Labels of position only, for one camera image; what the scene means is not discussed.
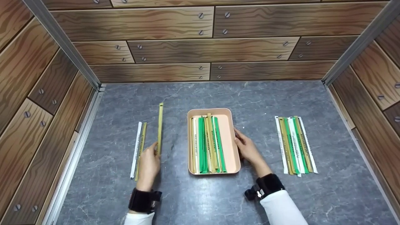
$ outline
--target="black wrist strap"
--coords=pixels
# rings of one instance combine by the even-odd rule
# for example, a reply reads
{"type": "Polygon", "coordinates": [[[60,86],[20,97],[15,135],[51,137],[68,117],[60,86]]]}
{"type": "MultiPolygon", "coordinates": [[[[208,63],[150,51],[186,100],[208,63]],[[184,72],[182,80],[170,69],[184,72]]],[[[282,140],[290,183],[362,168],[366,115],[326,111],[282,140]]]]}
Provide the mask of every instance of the black wrist strap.
{"type": "Polygon", "coordinates": [[[161,200],[160,191],[139,191],[134,188],[132,195],[130,196],[129,209],[138,213],[150,214],[154,212],[154,206],[156,201],[161,200]]]}

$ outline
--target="bundle of straws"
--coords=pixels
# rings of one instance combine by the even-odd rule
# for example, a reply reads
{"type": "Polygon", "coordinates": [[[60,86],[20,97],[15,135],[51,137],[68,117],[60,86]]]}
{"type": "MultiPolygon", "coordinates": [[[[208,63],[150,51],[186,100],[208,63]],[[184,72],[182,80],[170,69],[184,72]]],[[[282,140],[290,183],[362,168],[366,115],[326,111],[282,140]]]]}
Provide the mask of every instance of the bundle of straws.
{"type": "Polygon", "coordinates": [[[192,171],[195,174],[226,173],[218,118],[193,117],[192,123],[192,171]]]}

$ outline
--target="screw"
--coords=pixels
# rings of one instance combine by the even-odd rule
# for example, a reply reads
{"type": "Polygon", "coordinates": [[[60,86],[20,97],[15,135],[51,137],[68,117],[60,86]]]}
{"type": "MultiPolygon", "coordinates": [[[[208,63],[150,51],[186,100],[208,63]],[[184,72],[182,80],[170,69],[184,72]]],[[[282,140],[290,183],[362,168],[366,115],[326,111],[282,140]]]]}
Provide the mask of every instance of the screw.
{"type": "Polygon", "coordinates": [[[17,204],[16,206],[14,206],[14,211],[15,212],[20,210],[20,209],[21,209],[21,205],[20,204],[17,204]]]}

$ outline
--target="left hand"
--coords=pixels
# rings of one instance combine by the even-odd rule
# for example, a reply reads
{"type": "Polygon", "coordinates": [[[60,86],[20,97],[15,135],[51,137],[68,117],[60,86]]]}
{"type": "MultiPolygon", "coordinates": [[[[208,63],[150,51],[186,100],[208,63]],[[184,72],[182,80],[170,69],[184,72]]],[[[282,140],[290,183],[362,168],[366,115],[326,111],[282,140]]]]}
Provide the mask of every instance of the left hand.
{"type": "Polygon", "coordinates": [[[146,148],[139,159],[139,179],[136,189],[151,191],[154,179],[160,171],[160,155],[157,154],[157,142],[146,148]]]}

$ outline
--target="wooden plank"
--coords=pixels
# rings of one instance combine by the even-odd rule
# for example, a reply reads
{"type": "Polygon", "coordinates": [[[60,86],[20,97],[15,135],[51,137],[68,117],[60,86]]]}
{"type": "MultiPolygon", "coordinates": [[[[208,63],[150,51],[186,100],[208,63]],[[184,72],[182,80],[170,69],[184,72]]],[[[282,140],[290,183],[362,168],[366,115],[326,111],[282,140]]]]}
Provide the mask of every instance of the wooden plank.
{"type": "Polygon", "coordinates": [[[48,207],[50,205],[50,202],[51,202],[51,200],[53,198],[54,192],[56,191],[58,182],[60,181],[61,175],[64,172],[64,170],[66,169],[65,165],[68,162],[68,159],[69,159],[69,157],[71,155],[71,151],[72,151],[72,148],[75,145],[75,141],[76,141],[77,137],[78,137],[78,132],[74,132],[74,134],[72,135],[72,138],[70,140],[70,143],[68,144],[67,151],[65,151],[64,157],[62,158],[60,167],[57,170],[56,178],[53,180],[53,183],[51,185],[50,191],[48,192],[46,200],[44,201],[42,210],[39,213],[39,217],[38,217],[38,220],[36,221],[36,225],[41,225],[42,222],[43,222],[43,219],[44,219],[44,217],[46,215],[47,209],[48,209],[48,207]]]}
{"type": "Polygon", "coordinates": [[[353,120],[351,119],[349,113],[346,110],[346,107],[343,105],[342,100],[340,99],[338,93],[336,92],[335,88],[333,85],[329,86],[329,90],[333,96],[333,99],[335,100],[336,104],[339,107],[339,110],[342,112],[343,117],[346,119],[347,124],[349,125],[350,130],[354,129],[356,126],[354,125],[353,120]]]}
{"type": "Polygon", "coordinates": [[[382,110],[400,101],[400,88],[395,88],[395,84],[400,81],[400,69],[375,42],[351,66],[382,110]]]}
{"type": "Polygon", "coordinates": [[[58,49],[33,19],[0,53],[0,134],[58,49]]]}
{"type": "Polygon", "coordinates": [[[298,37],[128,41],[137,63],[287,60],[298,37]]]}
{"type": "Polygon", "coordinates": [[[101,82],[204,81],[210,79],[209,63],[93,65],[101,82]]]}
{"type": "Polygon", "coordinates": [[[214,37],[361,34],[387,2],[217,6],[214,37]]]}
{"type": "Polygon", "coordinates": [[[211,64],[211,80],[321,79],[335,61],[228,62],[211,64]]]}
{"type": "Polygon", "coordinates": [[[86,9],[86,8],[111,8],[109,0],[42,0],[46,7],[52,9],[86,9]]]}
{"type": "Polygon", "coordinates": [[[244,4],[273,4],[291,2],[319,2],[320,0],[135,0],[123,3],[121,0],[111,0],[114,7],[159,7],[159,6],[215,6],[244,4]]]}
{"type": "Polygon", "coordinates": [[[400,138],[368,91],[348,67],[334,82],[336,92],[397,199],[400,197],[400,138]]]}
{"type": "Polygon", "coordinates": [[[23,1],[0,1],[0,51],[32,18],[23,1]]]}
{"type": "Polygon", "coordinates": [[[3,218],[4,224],[34,224],[56,176],[92,87],[79,73],[54,116],[3,218]],[[13,207],[20,204],[21,209],[13,207]]]}
{"type": "Polygon", "coordinates": [[[375,40],[400,67],[400,15],[375,40]]]}
{"type": "Polygon", "coordinates": [[[0,219],[24,176],[52,116],[25,99],[0,137],[0,219]]]}
{"type": "Polygon", "coordinates": [[[210,38],[214,8],[75,10],[52,14],[72,41],[210,38]]]}
{"type": "Polygon", "coordinates": [[[78,124],[76,125],[76,128],[75,128],[76,132],[80,132],[80,129],[82,127],[82,123],[85,120],[86,113],[88,112],[90,103],[92,102],[92,98],[93,98],[95,93],[96,93],[96,91],[94,89],[92,89],[92,91],[90,92],[89,98],[86,101],[85,109],[83,110],[83,112],[82,112],[82,114],[81,114],[81,116],[79,118],[78,124]]]}
{"type": "Polygon", "coordinates": [[[55,115],[77,72],[72,61],[59,49],[28,97],[55,115]]]}
{"type": "Polygon", "coordinates": [[[386,118],[400,136],[400,102],[384,111],[386,118]]]}
{"type": "Polygon", "coordinates": [[[126,41],[74,42],[88,64],[135,63],[126,41]]]}
{"type": "Polygon", "coordinates": [[[355,138],[357,139],[357,142],[360,145],[360,148],[361,148],[362,152],[364,153],[367,161],[369,162],[376,178],[378,179],[378,182],[380,183],[383,191],[385,192],[386,196],[388,197],[390,204],[392,205],[396,214],[399,216],[400,215],[400,204],[399,204],[396,196],[394,195],[393,191],[390,189],[388,182],[386,181],[385,177],[383,176],[381,170],[378,167],[378,164],[376,163],[375,159],[371,155],[370,150],[367,148],[367,145],[365,144],[364,140],[362,139],[357,128],[354,128],[352,130],[352,132],[353,132],[355,138]]]}
{"type": "Polygon", "coordinates": [[[289,60],[337,60],[357,37],[301,37],[289,60]]]}

